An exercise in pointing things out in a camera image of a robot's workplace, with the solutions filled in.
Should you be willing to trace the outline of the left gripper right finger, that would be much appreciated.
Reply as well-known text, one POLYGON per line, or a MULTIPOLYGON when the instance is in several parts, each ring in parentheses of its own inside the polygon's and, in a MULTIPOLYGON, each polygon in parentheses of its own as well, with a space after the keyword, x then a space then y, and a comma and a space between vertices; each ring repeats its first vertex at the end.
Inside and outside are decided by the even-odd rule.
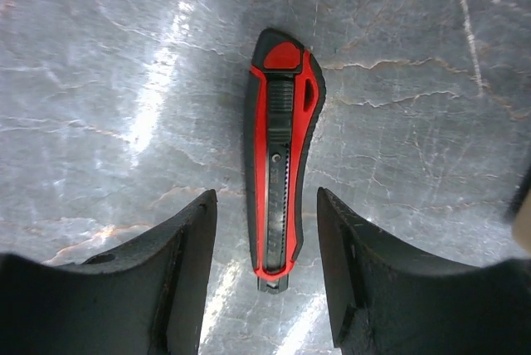
POLYGON ((344 354, 527 354, 530 263, 441 258, 317 192, 334 346, 344 354))

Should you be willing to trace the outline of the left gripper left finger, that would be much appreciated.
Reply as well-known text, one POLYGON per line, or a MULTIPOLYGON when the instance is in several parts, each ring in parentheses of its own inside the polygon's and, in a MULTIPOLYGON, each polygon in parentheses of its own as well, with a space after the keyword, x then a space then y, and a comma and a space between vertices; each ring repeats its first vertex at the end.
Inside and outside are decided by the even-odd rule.
POLYGON ((1 257, 4 354, 195 354, 217 229, 208 190, 82 264, 1 257))

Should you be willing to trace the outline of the tan plastic tool box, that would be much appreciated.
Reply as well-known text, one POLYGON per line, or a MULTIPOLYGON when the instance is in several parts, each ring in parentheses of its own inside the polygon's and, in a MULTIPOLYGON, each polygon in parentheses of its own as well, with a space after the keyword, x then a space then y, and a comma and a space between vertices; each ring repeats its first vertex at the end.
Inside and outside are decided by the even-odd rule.
POLYGON ((509 209, 507 220, 512 226, 514 241, 529 255, 530 244, 530 168, 516 189, 509 209))

